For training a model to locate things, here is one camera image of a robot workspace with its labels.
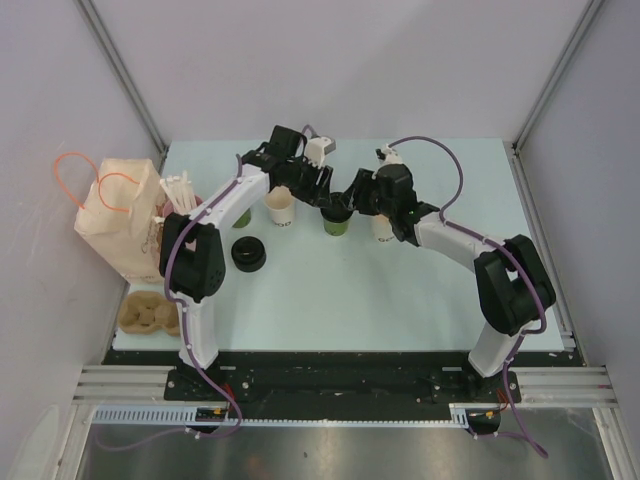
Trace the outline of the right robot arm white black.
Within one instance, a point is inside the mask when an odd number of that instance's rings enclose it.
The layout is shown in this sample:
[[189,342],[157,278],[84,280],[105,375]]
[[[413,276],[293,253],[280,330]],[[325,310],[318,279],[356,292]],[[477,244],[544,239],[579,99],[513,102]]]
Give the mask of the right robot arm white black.
[[401,242],[438,252],[475,275],[485,326],[461,376],[463,393],[484,401],[497,389],[495,374],[508,365],[527,335],[546,330],[556,293],[532,240],[483,236],[420,201],[403,164],[358,171],[341,202],[363,215],[382,215]]

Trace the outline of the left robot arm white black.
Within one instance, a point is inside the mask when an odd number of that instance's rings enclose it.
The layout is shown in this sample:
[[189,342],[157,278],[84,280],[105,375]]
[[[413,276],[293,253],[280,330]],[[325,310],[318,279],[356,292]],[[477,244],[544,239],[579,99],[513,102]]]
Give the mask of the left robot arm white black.
[[223,239],[234,223],[276,187],[313,207],[330,200],[333,169],[326,157],[336,142],[325,136],[275,126],[269,140],[237,160],[235,175],[187,214],[164,220],[159,270],[167,300],[177,305],[182,346],[179,357],[193,367],[186,387],[197,398],[214,397],[221,376],[209,368],[219,354],[214,321],[201,309],[222,286],[226,274]]

